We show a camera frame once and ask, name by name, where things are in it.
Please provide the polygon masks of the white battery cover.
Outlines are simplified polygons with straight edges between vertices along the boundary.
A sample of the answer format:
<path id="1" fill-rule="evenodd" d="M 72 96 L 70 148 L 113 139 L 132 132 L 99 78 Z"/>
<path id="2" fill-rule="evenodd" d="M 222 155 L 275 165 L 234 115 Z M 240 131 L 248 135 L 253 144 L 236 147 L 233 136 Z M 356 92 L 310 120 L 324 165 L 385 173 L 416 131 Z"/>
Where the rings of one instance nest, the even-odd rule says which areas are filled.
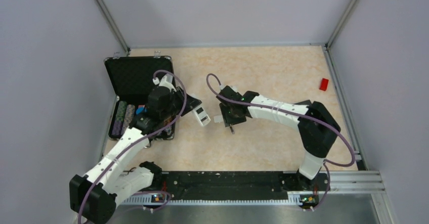
<path id="1" fill-rule="evenodd" d="M 222 115 L 216 115 L 213 117 L 213 121 L 214 123 L 221 123 L 221 122 L 224 122 L 224 119 Z"/>

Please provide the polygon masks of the white remote control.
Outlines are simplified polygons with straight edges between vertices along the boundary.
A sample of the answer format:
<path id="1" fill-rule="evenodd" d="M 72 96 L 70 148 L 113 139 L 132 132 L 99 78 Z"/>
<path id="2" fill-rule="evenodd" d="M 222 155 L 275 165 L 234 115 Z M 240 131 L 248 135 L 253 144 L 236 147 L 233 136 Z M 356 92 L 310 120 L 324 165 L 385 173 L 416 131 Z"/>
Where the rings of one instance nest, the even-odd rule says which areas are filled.
<path id="1" fill-rule="evenodd" d="M 211 121 L 210 116 L 207 114 L 205 109 L 202 105 L 197 106 L 195 109 L 192 110 L 192 114 L 196 118 L 197 122 L 202 126 L 205 127 L 208 125 Z"/>

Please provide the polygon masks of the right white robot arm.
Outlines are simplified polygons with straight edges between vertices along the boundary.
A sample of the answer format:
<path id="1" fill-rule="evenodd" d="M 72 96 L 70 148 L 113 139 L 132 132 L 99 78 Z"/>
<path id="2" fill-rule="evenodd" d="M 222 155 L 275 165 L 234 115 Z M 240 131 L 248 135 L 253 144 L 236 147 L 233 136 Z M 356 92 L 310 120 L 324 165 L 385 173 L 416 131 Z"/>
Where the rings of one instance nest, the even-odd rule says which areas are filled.
<path id="1" fill-rule="evenodd" d="M 322 103 L 289 104 L 253 91 L 246 91 L 242 95 L 230 86 L 224 87 L 216 98 L 220 101 L 226 126 L 244 123 L 247 118 L 256 118 L 296 130 L 305 150 L 296 182 L 304 190 L 311 189 L 317 183 L 322 164 L 341 131 Z"/>

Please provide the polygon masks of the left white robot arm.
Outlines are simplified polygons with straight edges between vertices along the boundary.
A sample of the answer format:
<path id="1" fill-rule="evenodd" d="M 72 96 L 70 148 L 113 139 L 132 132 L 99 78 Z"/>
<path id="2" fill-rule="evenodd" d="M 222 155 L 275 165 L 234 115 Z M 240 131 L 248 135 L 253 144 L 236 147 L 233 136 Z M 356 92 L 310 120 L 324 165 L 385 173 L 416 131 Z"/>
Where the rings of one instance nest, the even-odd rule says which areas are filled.
<path id="1" fill-rule="evenodd" d="M 125 175 L 131 160 L 181 116 L 198 114 L 202 101 L 180 87 L 156 86 L 148 95 L 145 109 L 128 125 L 116 145 L 84 175 L 69 182 L 70 208 L 92 223 L 107 223 L 117 207 L 134 193 L 162 184 L 159 167 L 144 162 Z"/>

